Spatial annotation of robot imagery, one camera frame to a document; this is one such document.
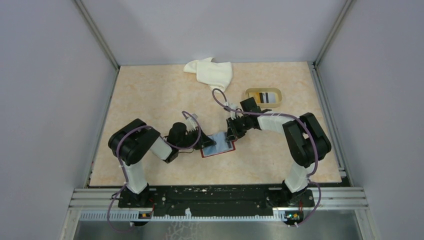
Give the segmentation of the red leather card holder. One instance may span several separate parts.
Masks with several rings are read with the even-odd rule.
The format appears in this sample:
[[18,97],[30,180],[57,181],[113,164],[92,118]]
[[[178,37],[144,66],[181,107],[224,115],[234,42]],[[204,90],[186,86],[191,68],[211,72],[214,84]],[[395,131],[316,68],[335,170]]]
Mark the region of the red leather card holder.
[[202,158],[212,157],[236,150],[233,141],[226,141],[226,133],[223,131],[209,135],[208,137],[214,140],[215,145],[201,149],[200,153]]

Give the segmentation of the gold VIP card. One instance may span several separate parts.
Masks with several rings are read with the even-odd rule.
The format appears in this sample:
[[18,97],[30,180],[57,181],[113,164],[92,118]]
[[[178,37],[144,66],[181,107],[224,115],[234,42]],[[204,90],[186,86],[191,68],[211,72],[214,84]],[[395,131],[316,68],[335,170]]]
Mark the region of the gold VIP card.
[[250,98],[254,98],[254,100],[255,100],[256,103],[261,103],[262,102],[262,100],[261,100],[262,95],[261,95],[260,92],[250,92],[249,93],[249,97]]

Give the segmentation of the black striped card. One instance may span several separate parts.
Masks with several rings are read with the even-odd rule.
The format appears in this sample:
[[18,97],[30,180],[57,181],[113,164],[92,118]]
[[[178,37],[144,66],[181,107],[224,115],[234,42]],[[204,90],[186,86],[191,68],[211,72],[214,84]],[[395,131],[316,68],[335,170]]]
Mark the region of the black striped card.
[[277,102],[277,97],[274,92],[260,92],[262,104],[274,104]]

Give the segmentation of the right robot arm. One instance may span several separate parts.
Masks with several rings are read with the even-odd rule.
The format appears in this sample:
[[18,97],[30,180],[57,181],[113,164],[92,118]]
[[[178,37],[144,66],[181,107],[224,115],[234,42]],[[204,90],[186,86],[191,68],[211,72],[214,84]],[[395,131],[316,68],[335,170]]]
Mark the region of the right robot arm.
[[251,129],[284,135],[294,163],[282,183],[281,199],[287,206],[295,206],[309,184],[309,177],[317,171],[318,162],[332,150],[330,140],[310,112],[295,117],[261,109],[252,97],[240,104],[241,108],[229,104],[224,107],[230,113],[226,119],[226,141],[237,141]]

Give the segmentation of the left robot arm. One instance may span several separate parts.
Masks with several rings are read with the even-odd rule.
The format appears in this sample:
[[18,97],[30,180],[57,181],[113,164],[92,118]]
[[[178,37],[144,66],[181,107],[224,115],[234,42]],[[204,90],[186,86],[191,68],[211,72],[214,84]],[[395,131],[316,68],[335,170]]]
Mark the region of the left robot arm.
[[148,152],[170,163],[178,157],[180,150],[202,150],[216,145],[216,141],[207,136],[192,117],[174,123],[165,138],[136,118],[115,132],[107,145],[123,168],[125,189],[131,193],[131,202],[144,207],[150,200],[150,193],[146,190],[149,184],[142,166],[142,159]]

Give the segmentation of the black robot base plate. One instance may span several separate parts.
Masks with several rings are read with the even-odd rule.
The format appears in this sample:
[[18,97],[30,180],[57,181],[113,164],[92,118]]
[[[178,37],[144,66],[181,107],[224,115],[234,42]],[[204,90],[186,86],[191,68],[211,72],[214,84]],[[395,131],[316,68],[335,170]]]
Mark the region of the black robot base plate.
[[152,208],[155,217],[265,217],[274,208],[313,208],[310,189],[289,193],[279,184],[150,185],[141,195],[124,189],[119,208]]

